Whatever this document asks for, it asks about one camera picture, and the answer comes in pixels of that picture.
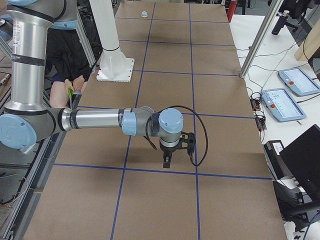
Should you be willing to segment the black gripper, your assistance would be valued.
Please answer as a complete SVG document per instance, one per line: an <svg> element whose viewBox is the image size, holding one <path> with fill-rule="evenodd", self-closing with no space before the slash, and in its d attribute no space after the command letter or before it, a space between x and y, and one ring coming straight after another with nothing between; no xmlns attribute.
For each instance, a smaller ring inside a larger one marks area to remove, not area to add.
<svg viewBox="0 0 320 240"><path fill-rule="evenodd" d="M160 143L160 149L163 151L163 168L171 167L172 154L176 150L179 150L180 147L178 145L173 147L168 147Z"/></svg>

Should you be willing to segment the black monitor arm base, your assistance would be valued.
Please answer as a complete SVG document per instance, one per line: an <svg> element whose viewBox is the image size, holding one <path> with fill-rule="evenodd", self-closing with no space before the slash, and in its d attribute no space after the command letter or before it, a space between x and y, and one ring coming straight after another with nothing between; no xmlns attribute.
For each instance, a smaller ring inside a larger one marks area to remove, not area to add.
<svg viewBox="0 0 320 240"><path fill-rule="evenodd" d="M306 192L301 192L297 187L290 189L278 181L272 183L282 219L293 222L296 232L307 227L320 209L320 200L312 200Z"/></svg>

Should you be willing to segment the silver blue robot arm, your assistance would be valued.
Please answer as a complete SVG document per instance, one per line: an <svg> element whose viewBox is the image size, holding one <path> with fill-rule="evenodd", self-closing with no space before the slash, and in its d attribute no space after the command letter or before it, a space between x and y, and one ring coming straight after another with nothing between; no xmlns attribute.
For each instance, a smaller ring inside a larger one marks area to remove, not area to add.
<svg viewBox="0 0 320 240"><path fill-rule="evenodd" d="M149 107L79 110L43 104L47 33L50 27L77 26L74 0L10 0L13 19L11 98L0 117L0 141L23 149L53 134L84 128L117 128L125 135L159 137L163 166L182 148L183 116L170 107L154 112Z"/></svg>

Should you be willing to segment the person's bare hand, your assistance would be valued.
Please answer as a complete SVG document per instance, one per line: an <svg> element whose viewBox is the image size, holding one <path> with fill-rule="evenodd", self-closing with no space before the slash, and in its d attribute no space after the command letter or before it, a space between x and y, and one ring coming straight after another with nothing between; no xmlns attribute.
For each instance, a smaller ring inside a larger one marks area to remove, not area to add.
<svg viewBox="0 0 320 240"><path fill-rule="evenodd" d="M69 79L64 80L66 91L71 89L73 92L75 91L81 91L83 92L86 87L85 79L82 75L75 78L73 81L70 81Z"/></svg>

